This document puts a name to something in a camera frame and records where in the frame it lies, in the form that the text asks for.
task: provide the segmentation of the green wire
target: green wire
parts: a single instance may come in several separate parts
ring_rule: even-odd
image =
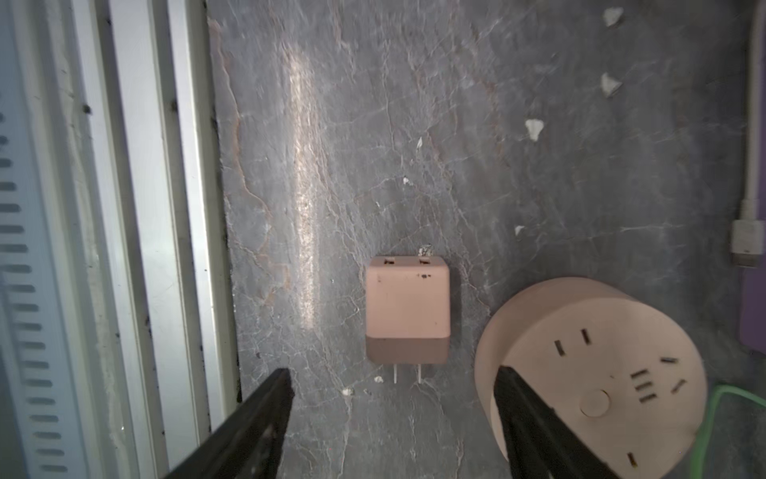
[[[721,397],[724,394],[738,395],[750,399],[761,407],[766,408],[766,399],[758,397],[752,392],[745,391],[744,389],[740,389],[733,385],[717,385],[713,388],[713,392],[710,395],[710,402],[708,403],[708,409],[705,411],[705,420],[702,421],[702,426],[699,428],[697,440],[692,449],[692,467],[689,474],[691,479],[702,479],[702,469],[705,467],[705,452],[708,449],[710,436],[713,433],[715,410],[718,408],[719,403],[721,402]]]

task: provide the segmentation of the cable connector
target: cable connector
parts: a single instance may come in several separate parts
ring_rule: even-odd
[[[764,253],[762,220],[738,219],[732,224],[732,259],[737,266],[757,267]]]

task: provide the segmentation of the round button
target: round button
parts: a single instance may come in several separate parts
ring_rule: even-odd
[[[590,391],[580,401],[580,411],[589,418],[600,418],[609,411],[609,395],[597,389]]]

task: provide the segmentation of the white paint fragment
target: white paint fragment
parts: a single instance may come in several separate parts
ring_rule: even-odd
[[[617,81],[610,77],[609,74],[601,75],[601,91],[604,92],[604,96],[609,98],[614,95],[614,92],[622,86],[621,81]]]
[[[527,127],[529,138],[536,142],[540,138],[540,132],[545,128],[545,123],[542,120],[526,120],[524,126]]]
[[[417,249],[418,256],[434,256],[434,247],[429,244],[424,244]]]
[[[625,13],[625,9],[622,7],[607,8],[604,10],[604,23],[608,27],[615,26],[622,19],[623,13]]]

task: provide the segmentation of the purple object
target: purple object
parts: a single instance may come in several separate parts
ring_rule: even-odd
[[[760,39],[766,45],[766,38]],[[764,82],[764,58],[761,51],[759,77],[761,79],[761,131],[758,135],[760,143],[760,167],[758,168],[758,217],[764,219],[766,213],[766,82]],[[766,261],[756,268],[745,269],[742,281],[742,307],[739,320],[739,340],[746,346],[766,354]]]

